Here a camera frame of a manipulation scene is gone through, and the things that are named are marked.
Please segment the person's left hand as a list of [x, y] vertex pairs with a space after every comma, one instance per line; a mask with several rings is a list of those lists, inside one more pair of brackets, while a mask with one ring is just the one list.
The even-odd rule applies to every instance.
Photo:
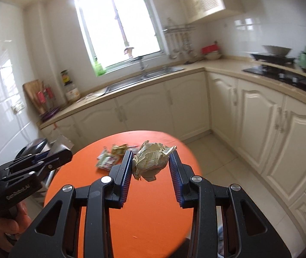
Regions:
[[28, 209], [25, 201], [21, 201], [16, 207], [18, 213], [14, 220], [0, 217], [0, 249], [5, 252], [10, 252], [13, 247], [5, 235], [14, 235], [18, 240], [32, 222], [31, 218], [28, 216]]

